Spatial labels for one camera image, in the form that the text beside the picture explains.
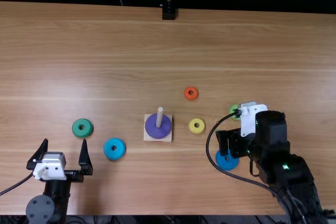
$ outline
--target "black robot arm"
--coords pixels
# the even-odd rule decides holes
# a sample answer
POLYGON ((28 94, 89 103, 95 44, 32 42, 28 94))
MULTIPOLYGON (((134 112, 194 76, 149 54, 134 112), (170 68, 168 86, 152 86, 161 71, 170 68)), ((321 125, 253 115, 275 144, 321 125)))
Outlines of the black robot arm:
POLYGON ((260 177, 289 206, 292 223, 328 223, 325 215, 332 211, 322 210, 307 163, 290 153, 284 113, 257 113, 255 133, 245 137, 240 135, 240 128, 217 131, 216 136, 221 155, 230 150, 234 158, 250 158, 250 173, 260 177), (259 174, 253 174, 253 162, 259 174))
POLYGON ((27 205, 26 215, 30 224, 65 223, 71 183, 83 183, 84 175, 93 173, 85 139, 78 161, 81 169, 64 170, 65 164, 63 153, 48 152, 47 139, 28 161, 27 169, 33 170, 34 177, 46 183, 43 195, 34 197, 27 205))

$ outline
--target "black cable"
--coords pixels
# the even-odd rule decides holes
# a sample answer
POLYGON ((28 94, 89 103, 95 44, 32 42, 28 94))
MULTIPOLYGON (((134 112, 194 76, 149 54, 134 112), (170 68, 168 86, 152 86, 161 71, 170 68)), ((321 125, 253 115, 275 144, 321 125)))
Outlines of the black cable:
POLYGON ((3 190, 0 193, 0 196, 4 195, 5 193, 15 189, 16 187, 22 185, 24 182, 26 182, 27 180, 29 180, 31 177, 33 176, 33 173, 30 173, 27 177, 25 177, 23 180, 21 180, 19 183, 16 183, 14 186, 11 186, 10 188, 7 188, 6 190, 3 190))
POLYGON ((115 220, 117 221, 118 224, 122 224, 122 221, 119 220, 119 217, 118 216, 115 216, 115 220))
POLYGON ((216 123, 215 126, 210 130, 209 135, 208 135, 208 138, 207 138, 207 140, 206 140, 206 144, 205 144, 205 152, 206 152, 206 156, 207 156, 209 162, 212 164, 212 166, 214 166, 219 172, 224 173, 225 175, 228 175, 228 176, 230 176, 230 177, 232 177, 232 178, 239 179, 239 180, 241 180, 241 181, 244 181, 244 182, 247 182, 247 183, 251 183, 251 184, 256 185, 256 186, 260 186, 260 187, 262 187, 263 189, 266 189, 266 190, 268 190, 270 193, 272 193, 275 197, 277 197, 277 199, 278 199, 280 205, 282 205, 284 211, 286 212, 287 217, 289 218, 289 224, 291 224, 291 223, 292 223, 292 217, 291 217, 291 213, 290 213, 289 207, 288 207, 288 205, 284 202, 284 200, 281 199, 281 197, 280 197, 275 191, 273 191, 271 188, 269 188, 268 186, 265 186, 265 185, 262 184, 262 183, 256 182, 256 181, 251 180, 251 179, 248 179, 248 178, 240 177, 240 176, 238 176, 238 175, 229 173, 229 172, 227 172, 227 171, 221 169, 221 168, 220 168, 220 167, 213 161, 213 159, 212 159, 211 156, 210 156, 209 144, 210 144, 211 136, 213 135, 214 131, 216 130, 216 128, 217 128, 221 123, 223 123, 225 120, 229 119, 231 116, 234 116, 234 115, 236 115, 236 114, 238 114, 238 113, 239 113, 239 111, 236 111, 236 112, 234 112, 234 113, 231 113, 230 115, 227 115, 227 116, 223 117, 223 118, 220 119, 220 120, 218 121, 218 123, 216 123))
POLYGON ((258 221, 260 224, 263 224, 262 221, 258 218, 258 216, 254 215, 254 217, 256 217, 257 221, 258 221))
POLYGON ((265 215, 265 217, 266 217, 267 219, 269 219, 272 223, 277 223, 275 220, 273 220, 273 219, 271 218, 270 215, 265 215))
POLYGON ((13 224, 13 222, 12 222, 13 217, 12 217, 12 219, 10 219, 7 215, 5 215, 5 217, 8 220, 8 223, 13 224))
POLYGON ((209 222, 207 221, 207 219, 205 219, 203 215, 201 215, 201 223, 202 223, 202 220, 205 222, 205 224, 209 224, 209 222))
POLYGON ((253 174, 253 159, 252 159, 252 157, 250 156, 250 154, 247 154, 247 156, 250 158, 250 174, 254 177, 259 177, 260 173, 253 174))
POLYGON ((74 217, 74 218, 78 218, 78 219, 80 219, 81 221, 83 221, 85 224, 87 224, 86 221, 85 221, 83 218, 79 217, 79 216, 76 216, 76 215, 69 215, 69 216, 70 216, 70 217, 74 217))

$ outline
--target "wood grain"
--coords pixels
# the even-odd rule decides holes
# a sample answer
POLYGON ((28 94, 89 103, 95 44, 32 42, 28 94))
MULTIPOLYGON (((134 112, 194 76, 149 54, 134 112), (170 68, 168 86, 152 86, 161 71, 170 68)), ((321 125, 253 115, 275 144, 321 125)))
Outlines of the wood grain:
MULTIPOLYGON (((335 51, 334 15, 182 9, 162 21, 156 8, 1 2, 0 188, 28 174, 45 137, 78 168, 71 126, 88 118, 94 174, 72 185, 68 214, 282 214, 270 193, 219 174, 205 156, 216 120, 256 100, 286 113, 292 150, 335 209, 335 51), (186 86, 197 100, 184 99, 186 86), (172 143, 143 141, 144 114, 159 106, 174 116, 172 143), (206 123, 200 135, 188 130, 195 117, 206 123), (118 162, 102 151, 111 137, 127 145, 118 162)), ((248 170, 242 158, 235 173, 248 170)), ((0 214, 24 214, 43 190, 29 180, 0 198, 0 214)))

